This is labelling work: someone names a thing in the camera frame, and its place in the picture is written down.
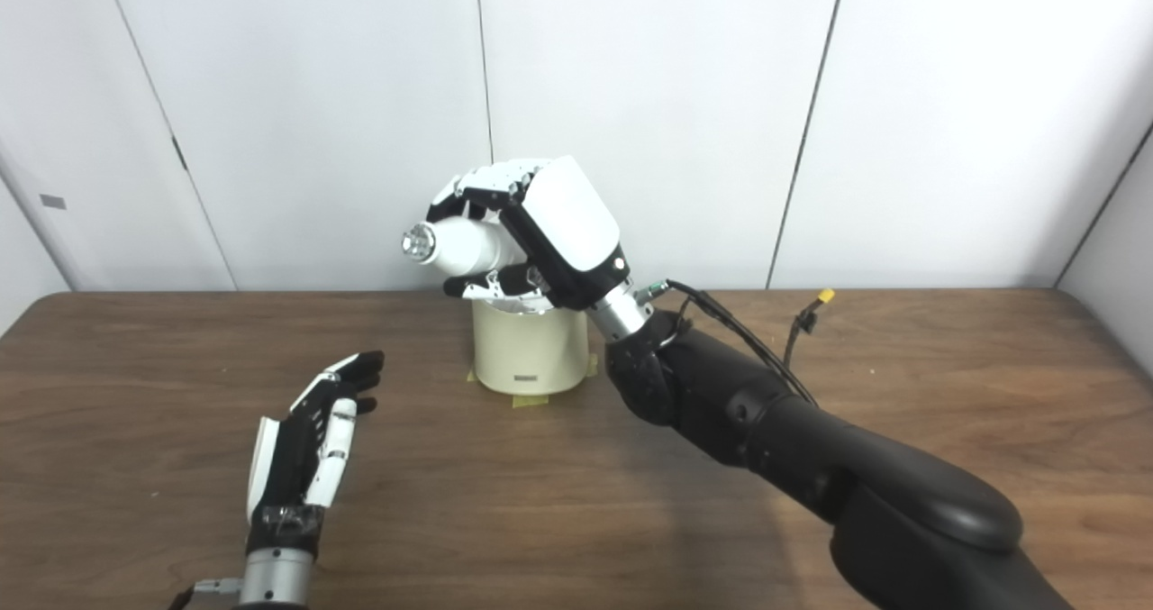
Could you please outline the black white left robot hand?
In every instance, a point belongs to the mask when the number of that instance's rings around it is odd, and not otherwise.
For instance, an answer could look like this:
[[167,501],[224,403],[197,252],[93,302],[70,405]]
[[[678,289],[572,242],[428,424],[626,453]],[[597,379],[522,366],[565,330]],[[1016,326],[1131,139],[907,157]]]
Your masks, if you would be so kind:
[[322,369],[285,417],[259,417],[249,468],[244,552],[302,550],[317,556],[322,525],[351,461],[357,419],[375,411],[366,391],[386,364],[364,351]]

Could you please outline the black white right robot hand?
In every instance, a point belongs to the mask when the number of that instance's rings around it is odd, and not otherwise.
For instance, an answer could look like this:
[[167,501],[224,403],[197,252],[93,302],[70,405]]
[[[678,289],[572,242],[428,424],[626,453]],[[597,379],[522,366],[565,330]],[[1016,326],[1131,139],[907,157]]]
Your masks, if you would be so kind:
[[419,229],[431,233],[427,261],[449,274],[449,296],[585,311],[630,277],[621,228],[573,157],[451,178]]

